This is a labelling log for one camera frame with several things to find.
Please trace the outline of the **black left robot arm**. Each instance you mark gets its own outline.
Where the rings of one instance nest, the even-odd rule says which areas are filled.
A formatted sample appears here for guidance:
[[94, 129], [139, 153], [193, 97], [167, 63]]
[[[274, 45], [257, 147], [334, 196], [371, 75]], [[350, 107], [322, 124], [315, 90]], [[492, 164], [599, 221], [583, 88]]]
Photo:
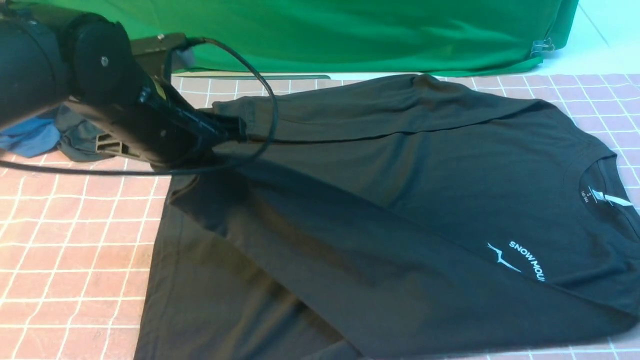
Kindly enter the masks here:
[[1, 18], [1, 129], [63, 104], [101, 133], [95, 149], [161, 169], [192, 167], [246, 139], [240, 117], [196, 109], [170, 81], [173, 61], [203, 39], [130, 39], [94, 13], [21, 10]]

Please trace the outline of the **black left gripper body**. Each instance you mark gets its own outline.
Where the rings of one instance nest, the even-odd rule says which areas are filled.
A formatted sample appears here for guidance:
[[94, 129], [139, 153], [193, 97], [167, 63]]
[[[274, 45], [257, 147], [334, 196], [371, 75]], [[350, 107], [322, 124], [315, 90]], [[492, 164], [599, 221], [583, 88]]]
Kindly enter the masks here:
[[194, 108], [148, 75], [78, 76], [70, 93], [73, 111], [153, 168], [202, 166], [215, 146], [247, 139], [241, 117]]

